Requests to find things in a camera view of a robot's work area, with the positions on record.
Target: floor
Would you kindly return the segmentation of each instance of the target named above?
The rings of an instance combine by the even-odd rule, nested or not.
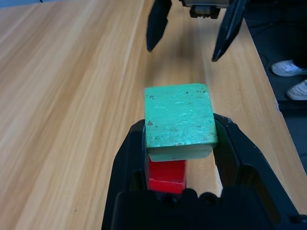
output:
[[[303,43],[307,39],[306,11],[307,2],[299,0],[250,3],[245,20],[307,172],[307,101],[292,101],[285,95],[305,77],[278,77],[270,70],[273,63],[291,59],[306,48]]]

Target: green wooden block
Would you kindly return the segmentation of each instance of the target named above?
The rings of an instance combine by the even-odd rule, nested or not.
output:
[[[207,85],[146,88],[145,126],[152,161],[207,157],[217,143]]]

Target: cable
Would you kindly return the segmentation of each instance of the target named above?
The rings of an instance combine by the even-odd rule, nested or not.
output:
[[[262,53],[258,53],[258,54],[259,54],[259,56],[264,57],[265,63],[262,63],[262,64],[263,64],[263,67],[266,69],[266,67],[267,67],[267,65],[268,65],[268,63],[269,63],[268,57],[267,57],[266,55],[262,54]]]
[[[249,5],[259,6],[259,7],[295,7],[300,5],[306,5],[306,0],[275,0],[274,2],[267,2],[267,3],[257,3],[257,2],[249,2]]]
[[[255,34],[253,34],[251,37],[252,37],[252,38],[257,37],[258,35],[260,35],[260,34],[261,34],[261,33],[263,33],[264,31],[266,31],[266,30],[268,30],[268,29],[271,29],[271,28],[272,28],[272,26],[277,26],[277,25],[269,25],[269,26],[267,26],[267,27],[263,28],[262,30],[260,30],[260,31],[256,32],[256,33],[255,33]]]
[[[301,23],[301,22],[285,22],[285,21],[279,21],[279,22],[266,22],[266,23],[260,23],[258,25],[250,25],[248,26],[249,29],[251,28],[258,28],[265,25],[288,25],[288,26],[307,26],[307,23]]]
[[[255,21],[255,20],[249,20],[249,19],[244,19],[248,23],[269,23],[268,21]]]

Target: robotic arm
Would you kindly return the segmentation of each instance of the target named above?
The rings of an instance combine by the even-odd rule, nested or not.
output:
[[[181,195],[147,190],[144,120],[134,124],[113,163],[102,230],[307,229],[262,152],[232,122],[214,114],[213,154],[221,197],[192,189]]]
[[[248,0],[180,0],[183,6],[190,7],[190,15],[216,19],[221,8],[227,8],[217,37],[212,61],[217,61],[237,36],[243,20]],[[152,51],[163,36],[167,25],[167,15],[171,0],[155,0],[147,23],[147,50]]]

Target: white sneaker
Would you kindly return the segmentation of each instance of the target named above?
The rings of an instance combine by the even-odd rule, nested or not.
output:
[[[273,73],[281,77],[292,77],[307,74],[307,69],[302,69],[294,64],[292,60],[280,61],[272,65]]]
[[[287,91],[287,95],[292,100],[307,100],[307,80],[293,86]]]

